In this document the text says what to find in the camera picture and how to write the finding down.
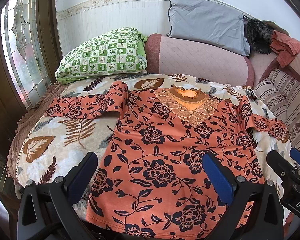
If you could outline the grey pillow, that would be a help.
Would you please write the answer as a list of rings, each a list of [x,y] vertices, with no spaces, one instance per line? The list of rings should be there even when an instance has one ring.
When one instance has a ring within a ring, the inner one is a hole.
[[[244,36],[243,14],[210,0],[169,0],[168,37],[207,43],[233,53],[249,56]]]

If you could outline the dark furry garment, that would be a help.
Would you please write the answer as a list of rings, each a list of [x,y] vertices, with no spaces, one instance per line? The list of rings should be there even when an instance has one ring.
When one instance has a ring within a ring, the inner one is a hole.
[[[250,48],[259,54],[270,54],[274,29],[258,19],[250,19],[245,28],[245,36]]]

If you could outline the stained glass window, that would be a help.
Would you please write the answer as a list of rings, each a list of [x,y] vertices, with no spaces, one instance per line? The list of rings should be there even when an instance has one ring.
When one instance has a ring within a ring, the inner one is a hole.
[[[0,29],[8,72],[29,109],[51,85],[39,44],[36,0],[9,0],[1,10]]]

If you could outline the beige leaf print blanket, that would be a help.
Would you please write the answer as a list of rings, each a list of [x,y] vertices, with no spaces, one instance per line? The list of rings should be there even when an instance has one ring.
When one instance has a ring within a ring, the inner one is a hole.
[[[267,119],[275,119],[273,113],[250,87],[232,87],[189,75],[142,73],[76,81],[68,86],[56,87],[42,101],[40,107],[19,125],[9,154],[9,159],[15,160],[15,166],[10,168],[10,172],[15,174],[19,184],[25,185],[28,180],[33,180],[38,184],[49,183],[58,176],[66,175],[89,152],[97,155],[99,168],[113,136],[119,114],[112,111],[96,119],[68,120],[61,116],[48,116],[47,109],[55,99],[107,94],[111,85],[116,81],[124,82],[130,91],[171,88],[172,86],[185,90],[199,89],[207,95],[229,100],[235,105],[239,103],[241,97],[245,96],[250,102],[253,113]],[[266,163],[271,139],[275,142],[280,140],[257,131],[253,131],[250,136],[262,170],[263,183],[267,179],[272,180],[277,194],[281,196],[283,194],[281,180]],[[88,199],[96,173],[79,202],[74,205],[78,216],[86,222],[88,222],[86,219]]]

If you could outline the orange black floral blouse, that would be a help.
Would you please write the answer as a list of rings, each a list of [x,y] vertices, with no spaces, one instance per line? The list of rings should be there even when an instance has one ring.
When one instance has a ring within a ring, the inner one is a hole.
[[[48,116],[68,120],[119,114],[91,187],[86,219],[132,236],[199,239],[226,210],[202,167],[211,153],[236,176],[264,181],[253,131],[287,140],[281,120],[180,87],[130,91],[114,82],[107,94],[55,99]]]

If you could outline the orange red cloth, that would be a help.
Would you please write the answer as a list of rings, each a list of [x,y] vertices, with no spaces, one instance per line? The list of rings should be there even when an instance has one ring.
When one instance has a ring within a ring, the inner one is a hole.
[[[277,55],[280,67],[285,68],[300,54],[300,41],[274,30],[270,48]]]

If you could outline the green white checkered pillow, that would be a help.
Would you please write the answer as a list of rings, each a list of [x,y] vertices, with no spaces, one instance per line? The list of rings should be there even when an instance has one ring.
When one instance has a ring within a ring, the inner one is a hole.
[[[56,80],[65,85],[91,77],[142,72],[147,67],[147,39],[132,27],[91,38],[62,58],[55,72]]]

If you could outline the pink quilted bolster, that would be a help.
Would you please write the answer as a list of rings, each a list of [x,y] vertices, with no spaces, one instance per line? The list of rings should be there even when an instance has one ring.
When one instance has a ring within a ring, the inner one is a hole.
[[[232,86],[254,85],[249,59],[216,46],[152,34],[145,52],[149,73],[186,74]]]

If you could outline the striped beige cushion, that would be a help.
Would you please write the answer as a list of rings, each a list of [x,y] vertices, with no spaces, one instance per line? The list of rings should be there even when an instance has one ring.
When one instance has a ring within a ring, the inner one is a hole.
[[[289,141],[270,141],[269,150],[276,150],[282,156],[289,155],[290,148],[300,151],[300,82],[274,69],[255,88],[257,96],[277,119],[288,128]]]

